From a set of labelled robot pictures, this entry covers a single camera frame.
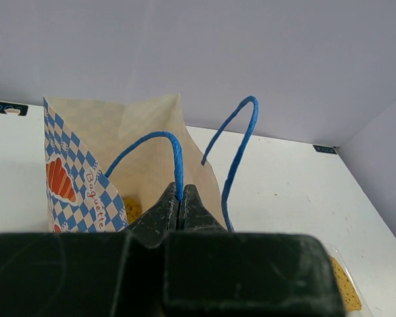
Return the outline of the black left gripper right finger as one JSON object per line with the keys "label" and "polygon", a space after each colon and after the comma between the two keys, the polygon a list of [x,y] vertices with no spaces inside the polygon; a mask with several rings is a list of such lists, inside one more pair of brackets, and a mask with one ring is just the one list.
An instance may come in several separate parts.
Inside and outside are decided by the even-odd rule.
{"label": "black left gripper right finger", "polygon": [[167,316],[344,316],[329,256],[305,234],[228,232],[185,187],[163,241]]}

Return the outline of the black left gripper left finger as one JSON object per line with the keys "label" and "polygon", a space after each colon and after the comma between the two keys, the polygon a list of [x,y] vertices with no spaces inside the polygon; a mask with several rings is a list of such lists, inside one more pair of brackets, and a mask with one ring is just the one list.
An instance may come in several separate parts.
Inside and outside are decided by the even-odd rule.
{"label": "black left gripper left finger", "polygon": [[162,252],[121,232],[0,234],[0,316],[163,316]]}

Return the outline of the small thin toast slice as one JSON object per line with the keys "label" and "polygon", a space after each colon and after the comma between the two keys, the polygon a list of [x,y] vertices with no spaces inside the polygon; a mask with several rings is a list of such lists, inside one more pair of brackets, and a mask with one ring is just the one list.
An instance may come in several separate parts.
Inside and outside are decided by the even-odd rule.
{"label": "small thin toast slice", "polygon": [[123,204],[125,206],[127,221],[129,224],[136,221],[143,214],[141,203],[136,199],[125,197],[123,198]]}

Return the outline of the paper bread bag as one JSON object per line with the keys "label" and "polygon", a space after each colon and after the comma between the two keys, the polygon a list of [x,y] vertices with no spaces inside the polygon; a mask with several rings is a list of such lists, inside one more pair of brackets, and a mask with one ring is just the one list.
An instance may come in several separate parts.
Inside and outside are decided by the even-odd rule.
{"label": "paper bread bag", "polygon": [[180,96],[167,94],[130,105],[99,100],[44,98],[44,152],[48,226],[53,232],[117,232],[130,225],[123,198],[148,211],[170,183],[175,196],[197,187],[203,205],[224,229],[232,230],[228,196],[255,129],[253,111],[223,186],[190,136]]}

